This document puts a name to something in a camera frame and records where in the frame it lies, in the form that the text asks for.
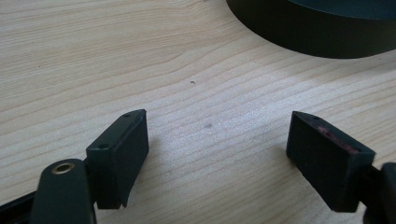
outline black plastic part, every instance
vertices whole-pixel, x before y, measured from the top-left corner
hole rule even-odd
[[[129,193],[149,153],[146,110],[119,117],[88,148],[92,198],[100,209],[126,206]]]
[[[388,223],[396,223],[396,163],[385,163],[381,169],[382,189],[380,198]]]
[[[35,192],[0,206],[0,220],[3,224],[28,223]]]
[[[287,49],[337,59],[396,49],[393,0],[227,0],[250,30]]]
[[[384,204],[380,197],[383,184],[382,172],[373,166],[362,174],[360,187],[358,188],[357,193],[359,195],[359,199],[367,206],[363,217],[363,223],[388,223]]]
[[[57,161],[43,171],[29,223],[96,223],[83,161]]]
[[[294,111],[287,155],[336,212],[355,212],[361,175],[375,153],[327,121]]]

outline metal grommet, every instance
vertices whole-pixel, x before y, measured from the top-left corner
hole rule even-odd
[[[65,162],[55,166],[55,168],[52,169],[52,173],[55,175],[62,175],[73,170],[74,167],[75,167],[74,163]]]

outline clamp jaw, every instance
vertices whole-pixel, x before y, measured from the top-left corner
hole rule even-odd
[[[375,152],[319,117],[294,111],[287,155],[335,212],[367,206],[363,222],[396,223],[396,163],[380,171]]]
[[[99,209],[126,206],[149,153],[146,110],[126,113],[87,149],[84,161],[69,159],[48,166],[36,192],[0,207],[2,223],[96,223]]]

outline wooden table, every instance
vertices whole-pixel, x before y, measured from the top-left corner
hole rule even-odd
[[[0,203],[121,114],[148,111],[129,205],[99,223],[361,223],[288,160],[291,111],[396,161],[396,51],[358,60],[283,49],[225,0],[0,2]]]

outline black circular base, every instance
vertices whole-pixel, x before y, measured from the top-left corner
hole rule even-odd
[[[396,49],[394,0],[227,0],[235,16],[265,39],[337,59]]]

